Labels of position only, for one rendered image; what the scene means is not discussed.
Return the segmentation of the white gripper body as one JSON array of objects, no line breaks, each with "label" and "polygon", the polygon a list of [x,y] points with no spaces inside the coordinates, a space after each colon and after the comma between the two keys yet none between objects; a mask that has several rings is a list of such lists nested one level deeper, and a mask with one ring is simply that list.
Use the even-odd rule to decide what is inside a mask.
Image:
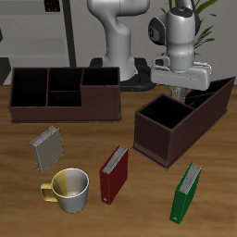
[{"label": "white gripper body", "polygon": [[168,67],[152,66],[151,81],[155,84],[178,86],[205,91],[210,84],[211,67],[207,63],[193,62],[183,73],[171,71]]}]

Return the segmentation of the dark brown desk caddy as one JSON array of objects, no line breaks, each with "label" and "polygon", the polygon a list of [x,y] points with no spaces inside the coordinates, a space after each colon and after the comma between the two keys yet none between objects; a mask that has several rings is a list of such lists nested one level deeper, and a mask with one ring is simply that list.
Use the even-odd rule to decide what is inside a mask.
[{"label": "dark brown desk caddy", "polygon": [[170,168],[226,114],[234,81],[212,81],[203,92],[190,91],[183,103],[161,94],[138,109],[132,149]]},{"label": "dark brown desk caddy", "polygon": [[14,68],[9,111],[15,123],[119,121],[119,69]]}]

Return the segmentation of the red book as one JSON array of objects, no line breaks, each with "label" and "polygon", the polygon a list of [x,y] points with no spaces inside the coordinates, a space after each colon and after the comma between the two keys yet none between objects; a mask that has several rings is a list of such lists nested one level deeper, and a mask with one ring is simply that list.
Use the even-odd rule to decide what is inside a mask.
[{"label": "red book", "polygon": [[118,149],[119,147],[117,146],[105,164],[99,169],[101,201],[108,205],[113,202],[120,188],[128,178],[128,150],[125,150],[125,154],[109,174],[104,172],[107,163]]}]

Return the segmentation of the green book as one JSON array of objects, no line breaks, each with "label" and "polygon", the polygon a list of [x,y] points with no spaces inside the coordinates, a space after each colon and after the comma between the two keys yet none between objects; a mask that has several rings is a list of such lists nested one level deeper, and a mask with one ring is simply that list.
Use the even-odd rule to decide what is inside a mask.
[{"label": "green book", "polygon": [[201,170],[201,167],[191,162],[185,171],[175,190],[169,218],[171,221],[177,224],[181,223],[190,203],[193,201]]}]

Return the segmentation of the grey-tan book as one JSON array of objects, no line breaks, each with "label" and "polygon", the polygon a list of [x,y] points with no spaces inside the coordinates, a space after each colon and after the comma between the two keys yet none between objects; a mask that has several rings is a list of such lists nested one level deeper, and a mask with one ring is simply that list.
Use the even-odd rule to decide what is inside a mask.
[{"label": "grey-tan book", "polygon": [[45,173],[64,155],[60,130],[54,126],[31,141],[30,145],[36,168],[41,173]]}]

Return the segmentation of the green pot plant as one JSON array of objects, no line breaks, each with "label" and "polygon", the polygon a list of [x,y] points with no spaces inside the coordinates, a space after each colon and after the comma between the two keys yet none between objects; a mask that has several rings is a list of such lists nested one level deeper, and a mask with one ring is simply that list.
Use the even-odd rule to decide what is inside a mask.
[{"label": "green pot plant", "polygon": [[214,41],[214,38],[206,38],[210,33],[211,27],[206,28],[198,37],[202,20],[199,13],[209,6],[214,5],[218,0],[207,0],[202,5],[199,1],[193,0],[168,0],[169,8],[175,7],[174,13],[166,12],[157,18],[158,37],[156,44],[167,47],[168,56],[171,58],[185,58],[191,60],[196,56],[195,49],[206,42]]}]

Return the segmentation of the white and yellow mug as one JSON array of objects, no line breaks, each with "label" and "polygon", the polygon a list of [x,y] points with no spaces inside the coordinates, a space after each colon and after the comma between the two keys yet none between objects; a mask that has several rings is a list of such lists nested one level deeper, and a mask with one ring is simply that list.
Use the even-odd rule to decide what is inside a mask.
[{"label": "white and yellow mug", "polygon": [[40,192],[44,201],[58,203],[63,211],[72,214],[84,209],[88,189],[89,177],[83,170],[66,168],[50,183],[43,183]]}]

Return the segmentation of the white shelf unit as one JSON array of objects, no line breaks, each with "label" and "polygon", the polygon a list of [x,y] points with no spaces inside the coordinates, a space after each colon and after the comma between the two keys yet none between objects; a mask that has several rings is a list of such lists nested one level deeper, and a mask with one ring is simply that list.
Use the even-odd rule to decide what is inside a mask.
[{"label": "white shelf unit", "polygon": [[68,67],[69,0],[0,0],[0,57],[12,68]]}]

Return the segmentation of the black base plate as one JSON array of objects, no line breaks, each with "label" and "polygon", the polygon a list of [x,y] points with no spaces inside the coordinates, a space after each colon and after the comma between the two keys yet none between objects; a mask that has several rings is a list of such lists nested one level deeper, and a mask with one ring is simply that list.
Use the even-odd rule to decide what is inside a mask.
[{"label": "black base plate", "polygon": [[89,82],[94,85],[118,85],[122,92],[145,92],[153,89],[151,69],[144,58],[96,57],[90,63]]}]

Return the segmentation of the black upright post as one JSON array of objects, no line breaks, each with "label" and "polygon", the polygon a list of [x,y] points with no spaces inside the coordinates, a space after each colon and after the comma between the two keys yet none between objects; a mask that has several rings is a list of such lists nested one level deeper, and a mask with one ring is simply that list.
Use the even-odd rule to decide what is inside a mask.
[{"label": "black upright post", "polygon": [[70,0],[62,0],[62,5],[63,5],[63,11],[64,11],[67,46],[68,46],[68,52],[69,52],[69,65],[72,68],[75,68],[76,67],[76,54],[75,54],[73,28],[72,28]]}]

